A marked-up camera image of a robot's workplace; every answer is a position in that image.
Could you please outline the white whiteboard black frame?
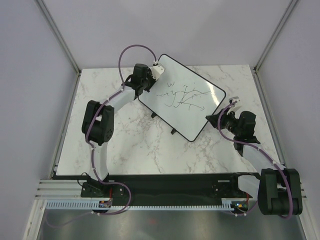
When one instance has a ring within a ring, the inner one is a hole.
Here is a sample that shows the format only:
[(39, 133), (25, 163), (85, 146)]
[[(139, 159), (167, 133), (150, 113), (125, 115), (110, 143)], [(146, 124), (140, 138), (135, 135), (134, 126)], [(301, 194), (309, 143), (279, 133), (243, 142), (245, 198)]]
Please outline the white whiteboard black frame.
[(138, 100), (189, 142), (199, 136), (207, 116), (215, 113), (227, 93), (167, 54), (158, 59), (164, 72)]

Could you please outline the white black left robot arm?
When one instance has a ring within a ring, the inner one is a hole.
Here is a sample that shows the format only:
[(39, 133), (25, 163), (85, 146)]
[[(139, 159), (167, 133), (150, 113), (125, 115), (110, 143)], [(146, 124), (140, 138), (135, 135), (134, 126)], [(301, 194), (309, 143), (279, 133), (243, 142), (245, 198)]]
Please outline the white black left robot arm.
[(96, 164), (96, 148), (106, 150), (108, 142), (114, 134), (115, 114), (125, 105), (136, 100), (144, 92), (149, 92), (161, 72), (156, 72), (156, 64), (149, 67), (137, 63), (132, 74), (122, 80), (121, 87), (103, 102), (90, 100), (85, 109), (81, 131), (85, 142), (90, 146), (90, 173), (81, 187), (82, 198), (104, 198), (113, 189), (119, 186), (130, 194), (129, 187), (121, 182), (110, 182), (106, 161)]

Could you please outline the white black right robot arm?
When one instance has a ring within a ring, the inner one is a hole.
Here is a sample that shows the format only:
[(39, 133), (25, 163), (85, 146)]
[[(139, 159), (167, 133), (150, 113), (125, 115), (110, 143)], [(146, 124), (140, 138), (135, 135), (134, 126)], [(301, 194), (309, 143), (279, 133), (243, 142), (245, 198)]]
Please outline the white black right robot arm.
[(226, 107), (219, 113), (206, 116), (218, 131), (228, 130), (234, 149), (256, 169), (259, 177), (241, 175), (228, 185), (229, 193), (241, 197), (244, 193), (257, 200), (263, 215), (277, 215), (289, 219), (303, 211), (300, 175), (294, 168), (286, 168), (263, 149), (255, 136), (256, 115), (243, 111), (238, 118)]

